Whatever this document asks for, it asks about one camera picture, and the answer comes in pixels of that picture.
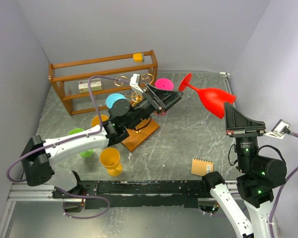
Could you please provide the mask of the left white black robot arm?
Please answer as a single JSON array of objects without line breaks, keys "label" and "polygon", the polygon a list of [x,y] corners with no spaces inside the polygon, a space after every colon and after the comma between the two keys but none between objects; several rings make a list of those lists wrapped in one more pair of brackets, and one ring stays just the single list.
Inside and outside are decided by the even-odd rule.
[{"label": "left white black robot arm", "polygon": [[168,111],[183,92],[158,89],[147,84],[143,99],[132,106],[125,98],[112,102],[109,119],[90,129],[60,138],[42,140],[39,135],[27,142],[22,154],[22,167],[29,186],[50,184],[64,191],[78,186],[79,177],[74,171],[57,166],[62,159],[96,148],[106,148],[121,143],[129,137],[128,130],[134,130],[153,113]]}]

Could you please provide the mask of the pink wine glass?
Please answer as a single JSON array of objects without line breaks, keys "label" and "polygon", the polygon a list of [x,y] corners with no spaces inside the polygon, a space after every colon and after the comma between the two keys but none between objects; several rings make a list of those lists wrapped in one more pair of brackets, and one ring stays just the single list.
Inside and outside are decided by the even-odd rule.
[{"label": "pink wine glass", "polygon": [[170,79],[167,78],[160,78],[158,79],[154,86],[158,89],[162,89],[162,90],[168,90],[171,91],[174,88],[174,84]]}]

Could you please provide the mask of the blue wine glass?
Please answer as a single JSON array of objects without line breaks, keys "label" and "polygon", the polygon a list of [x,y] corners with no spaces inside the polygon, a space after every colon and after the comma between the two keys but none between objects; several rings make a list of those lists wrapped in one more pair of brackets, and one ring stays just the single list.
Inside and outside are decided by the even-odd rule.
[{"label": "blue wine glass", "polygon": [[117,101],[117,100],[120,100],[120,99],[125,99],[125,96],[120,94],[120,93],[113,93],[113,94],[110,94],[106,100],[105,100],[105,104],[107,106],[107,108],[112,108],[113,104]]}]

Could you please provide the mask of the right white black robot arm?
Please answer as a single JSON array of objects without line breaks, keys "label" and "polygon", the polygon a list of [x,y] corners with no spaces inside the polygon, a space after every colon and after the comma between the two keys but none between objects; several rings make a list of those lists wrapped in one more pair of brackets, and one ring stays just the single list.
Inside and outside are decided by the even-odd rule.
[{"label": "right white black robot arm", "polygon": [[238,238],[274,238],[273,189],[286,183],[286,161],[261,156],[258,137],[265,135],[263,121],[247,118],[230,103],[224,104],[226,134],[235,139],[238,194],[244,201],[249,218],[233,199],[228,185],[218,172],[202,177],[203,191],[222,208]]}]

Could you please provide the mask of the red wine glass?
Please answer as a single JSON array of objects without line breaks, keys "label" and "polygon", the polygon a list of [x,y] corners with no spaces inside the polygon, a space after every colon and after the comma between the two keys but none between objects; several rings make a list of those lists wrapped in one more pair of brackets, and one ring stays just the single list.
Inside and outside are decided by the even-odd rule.
[{"label": "red wine glass", "polygon": [[190,84],[192,73],[187,74],[181,81],[178,90],[184,91],[187,87],[197,92],[202,105],[213,115],[224,117],[224,103],[233,104],[236,96],[219,88],[197,88]]}]

